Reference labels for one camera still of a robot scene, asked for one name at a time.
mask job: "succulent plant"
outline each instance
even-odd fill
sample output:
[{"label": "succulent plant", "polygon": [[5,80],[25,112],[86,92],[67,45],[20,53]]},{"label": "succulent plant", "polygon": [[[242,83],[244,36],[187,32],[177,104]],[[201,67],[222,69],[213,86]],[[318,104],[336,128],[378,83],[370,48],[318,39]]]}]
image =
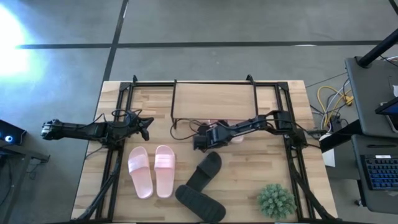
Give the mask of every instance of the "succulent plant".
[{"label": "succulent plant", "polygon": [[257,197],[261,212],[275,220],[286,218],[296,210],[294,196],[280,184],[269,184]]}]

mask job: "keyboard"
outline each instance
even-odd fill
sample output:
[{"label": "keyboard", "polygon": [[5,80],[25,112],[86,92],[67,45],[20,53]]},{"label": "keyboard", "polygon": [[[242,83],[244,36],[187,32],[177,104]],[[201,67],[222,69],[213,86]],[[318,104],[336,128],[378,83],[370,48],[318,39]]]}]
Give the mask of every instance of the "keyboard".
[{"label": "keyboard", "polygon": [[365,155],[361,159],[371,190],[398,190],[398,156]]}]

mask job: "blue light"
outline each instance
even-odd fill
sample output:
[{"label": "blue light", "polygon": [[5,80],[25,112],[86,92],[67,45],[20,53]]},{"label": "blue light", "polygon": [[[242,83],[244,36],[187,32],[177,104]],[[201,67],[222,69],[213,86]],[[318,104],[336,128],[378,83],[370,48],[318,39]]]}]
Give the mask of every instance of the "blue light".
[{"label": "blue light", "polygon": [[12,142],[13,138],[12,136],[6,136],[4,140],[6,140],[6,142]]}]

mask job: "pink slide sandal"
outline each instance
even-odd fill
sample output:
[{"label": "pink slide sandal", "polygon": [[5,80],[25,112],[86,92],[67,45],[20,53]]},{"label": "pink slide sandal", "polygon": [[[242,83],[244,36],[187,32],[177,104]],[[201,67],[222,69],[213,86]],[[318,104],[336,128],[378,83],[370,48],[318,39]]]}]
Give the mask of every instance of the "pink slide sandal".
[{"label": "pink slide sandal", "polygon": [[155,153],[156,192],[160,198],[173,194],[175,155],[168,146],[158,146]]},{"label": "pink slide sandal", "polygon": [[148,153],[145,148],[142,146],[134,148],[130,152],[128,164],[137,196],[141,199],[149,198],[154,193],[154,186],[150,177]]}]

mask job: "wooden board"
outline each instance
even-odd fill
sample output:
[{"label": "wooden board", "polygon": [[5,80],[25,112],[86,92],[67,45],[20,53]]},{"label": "wooden board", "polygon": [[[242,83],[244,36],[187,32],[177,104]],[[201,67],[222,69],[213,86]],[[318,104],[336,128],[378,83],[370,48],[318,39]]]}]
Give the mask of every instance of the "wooden board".
[{"label": "wooden board", "polygon": [[256,115],[251,85],[178,83],[174,102],[174,118],[245,120]]},{"label": "wooden board", "polygon": [[[119,84],[120,82],[104,83],[97,115],[105,113],[108,120],[112,118],[110,113],[116,106]],[[312,128],[313,119],[304,82],[289,81],[289,88],[298,124],[304,128]],[[257,98],[260,114],[265,114],[277,108],[273,88],[258,87]],[[138,199],[128,174],[127,158],[130,151],[134,147],[144,146],[149,155],[152,180],[156,188],[155,172],[153,171],[154,153],[157,146],[166,144],[174,150],[177,156],[174,182],[176,189],[179,185],[186,183],[197,164],[206,156],[206,154],[192,149],[192,139],[176,141],[170,137],[169,131],[172,125],[170,119],[171,101],[171,87],[134,89],[131,109],[143,109],[140,116],[153,116],[155,121],[148,129],[150,141],[145,142],[140,135],[134,135],[126,142],[114,210],[114,222],[201,221],[180,204],[174,196],[161,199],[154,193],[151,198],[146,200]],[[191,133],[188,123],[183,121],[178,124],[177,130],[175,130],[175,135],[178,137],[184,137]],[[308,141],[316,144],[314,140],[309,139]],[[98,143],[91,142],[88,152],[94,151],[98,147]],[[267,184],[279,183],[291,190],[282,138],[267,132],[257,131],[245,135],[241,144],[231,144],[221,149],[215,149],[215,151],[220,154],[223,166],[219,174],[205,187],[203,193],[226,207],[226,216],[222,222],[272,222],[272,219],[264,217],[259,211],[256,197]],[[335,204],[320,150],[308,147],[304,150],[303,156],[311,190],[328,212],[336,217]],[[93,154],[85,161],[72,218],[78,217],[98,193],[105,158],[106,150],[103,150]],[[306,205],[302,196],[301,201],[305,210]],[[282,221],[296,220],[296,216],[291,215],[288,219]]]}]

